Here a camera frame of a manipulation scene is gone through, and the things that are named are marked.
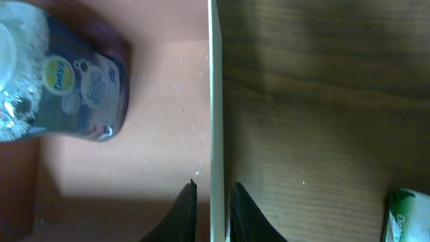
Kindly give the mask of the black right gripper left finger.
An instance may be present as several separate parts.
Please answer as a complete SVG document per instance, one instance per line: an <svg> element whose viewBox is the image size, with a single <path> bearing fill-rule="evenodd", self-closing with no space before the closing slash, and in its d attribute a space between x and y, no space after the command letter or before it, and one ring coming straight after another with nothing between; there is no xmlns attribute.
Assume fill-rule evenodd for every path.
<svg viewBox="0 0 430 242"><path fill-rule="evenodd" d="M196 240L198 193L190 179L162 221L140 242L194 242Z"/></svg>

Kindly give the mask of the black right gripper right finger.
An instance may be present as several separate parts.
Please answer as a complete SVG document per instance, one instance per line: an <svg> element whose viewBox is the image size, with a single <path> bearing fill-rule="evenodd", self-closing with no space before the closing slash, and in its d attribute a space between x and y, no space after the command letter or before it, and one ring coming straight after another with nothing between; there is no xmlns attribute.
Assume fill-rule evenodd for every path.
<svg viewBox="0 0 430 242"><path fill-rule="evenodd" d="M231 242L288 242L266 219L240 182L230 191Z"/></svg>

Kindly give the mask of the cream box with pink inside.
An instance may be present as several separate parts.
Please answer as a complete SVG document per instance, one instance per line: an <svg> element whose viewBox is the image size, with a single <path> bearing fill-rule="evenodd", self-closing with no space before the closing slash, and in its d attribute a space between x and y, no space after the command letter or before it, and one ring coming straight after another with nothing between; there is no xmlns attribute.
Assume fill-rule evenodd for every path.
<svg viewBox="0 0 430 242"><path fill-rule="evenodd" d="M129 102L114 138L1 144L2 241L139 241L197 186L196 241L221 241L213 198L211 1L37 1L124 61Z"/></svg>

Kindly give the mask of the green Dettol soap box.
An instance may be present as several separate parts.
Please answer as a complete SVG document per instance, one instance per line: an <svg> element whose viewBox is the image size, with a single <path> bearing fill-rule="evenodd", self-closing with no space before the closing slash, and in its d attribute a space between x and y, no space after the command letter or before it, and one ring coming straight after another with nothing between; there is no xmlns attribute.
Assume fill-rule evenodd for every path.
<svg viewBox="0 0 430 242"><path fill-rule="evenodd" d="M402 188L392 190L382 242L429 242L429 195Z"/></svg>

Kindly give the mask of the clear blue soap pump bottle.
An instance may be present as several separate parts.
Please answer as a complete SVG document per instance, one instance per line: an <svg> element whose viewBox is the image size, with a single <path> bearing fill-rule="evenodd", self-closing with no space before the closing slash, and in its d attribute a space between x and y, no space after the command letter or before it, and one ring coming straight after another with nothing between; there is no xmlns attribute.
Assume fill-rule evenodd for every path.
<svg viewBox="0 0 430 242"><path fill-rule="evenodd" d="M35 5L1 2L1 141L109 140L124 123L128 90L121 61Z"/></svg>

